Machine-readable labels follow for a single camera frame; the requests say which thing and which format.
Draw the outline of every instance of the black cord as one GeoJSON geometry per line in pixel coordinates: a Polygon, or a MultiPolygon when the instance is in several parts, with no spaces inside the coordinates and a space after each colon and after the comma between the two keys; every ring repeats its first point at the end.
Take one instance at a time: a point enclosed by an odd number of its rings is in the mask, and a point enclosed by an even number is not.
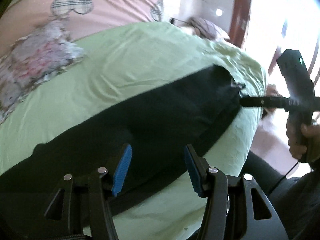
{"type": "Polygon", "coordinates": [[[299,162],[297,162],[279,181],[269,190],[268,196],[276,189],[276,187],[279,186],[280,182],[283,181],[287,175],[298,165],[299,162]]]}

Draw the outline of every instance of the pant leg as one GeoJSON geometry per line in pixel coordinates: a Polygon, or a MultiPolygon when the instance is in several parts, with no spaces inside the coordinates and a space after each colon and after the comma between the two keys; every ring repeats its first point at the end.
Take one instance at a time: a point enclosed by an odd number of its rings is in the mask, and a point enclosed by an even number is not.
{"type": "Polygon", "coordinates": [[[270,189],[282,178],[282,175],[278,171],[252,151],[249,151],[247,160],[239,176],[245,173],[251,174],[254,177],[267,196],[270,189]]]}

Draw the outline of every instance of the metal bolt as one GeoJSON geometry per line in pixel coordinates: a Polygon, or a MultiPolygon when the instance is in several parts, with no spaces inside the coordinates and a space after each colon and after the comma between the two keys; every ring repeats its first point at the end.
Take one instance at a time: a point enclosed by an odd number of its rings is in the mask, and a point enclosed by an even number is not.
{"type": "Polygon", "coordinates": [[[246,180],[252,180],[252,179],[253,179],[253,177],[252,177],[250,174],[248,174],[248,173],[244,174],[243,177],[244,177],[244,179],[246,179],[246,180]]]}
{"type": "Polygon", "coordinates": [[[210,168],[209,168],[209,172],[210,172],[210,173],[217,173],[217,172],[218,172],[218,169],[215,168],[215,167],[210,167],[210,168]]]}
{"type": "Polygon", "coordinates": [[[72,179],[72,175],[71,174],[66,174],[66,175],[64,175],[63,179],[67,180],[67,181],[71,180],[72,179]]]}
{"type": "Polygon", "coordinates": [[[100,167],[100,168],[98,169],[98,172],[99,172],[99,173],[105,173],[105,172],[107,172],[107,168],[106,168],[106,167],[100,167]]]}

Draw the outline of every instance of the blue gripper pad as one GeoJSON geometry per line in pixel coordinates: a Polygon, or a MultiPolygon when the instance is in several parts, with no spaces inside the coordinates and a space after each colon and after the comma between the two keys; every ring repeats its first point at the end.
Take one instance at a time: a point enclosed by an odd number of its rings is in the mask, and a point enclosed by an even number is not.
{"type": "Polygon", "coordinates": [[[127,172],[131,163],[132,158],[132,148],[130,145],[124,150],[121,160],[116,168],[115,174],[113,175],[113,186],[112,186],[112,195],[116,197],[119,192],[122,190],[122,186],[127,176],[127,172]]]}
{"type": "Polygon", "coordinates": [[[199,197],[202,197],[204,195],[204,191],[202,189],[201,176],[187,146],[184,148],[184,161],[193,185],[193,190],[199,197]]]}

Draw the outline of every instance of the bright light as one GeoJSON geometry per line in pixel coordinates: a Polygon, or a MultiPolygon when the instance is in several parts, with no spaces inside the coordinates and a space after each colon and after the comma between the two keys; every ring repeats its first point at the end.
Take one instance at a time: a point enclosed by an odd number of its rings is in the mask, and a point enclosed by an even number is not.
{"type": "Polygon", "coordinates": [[[223,14],[223,11],[221,9],[216,10],[216,16],[221,16],[223,14]]]}

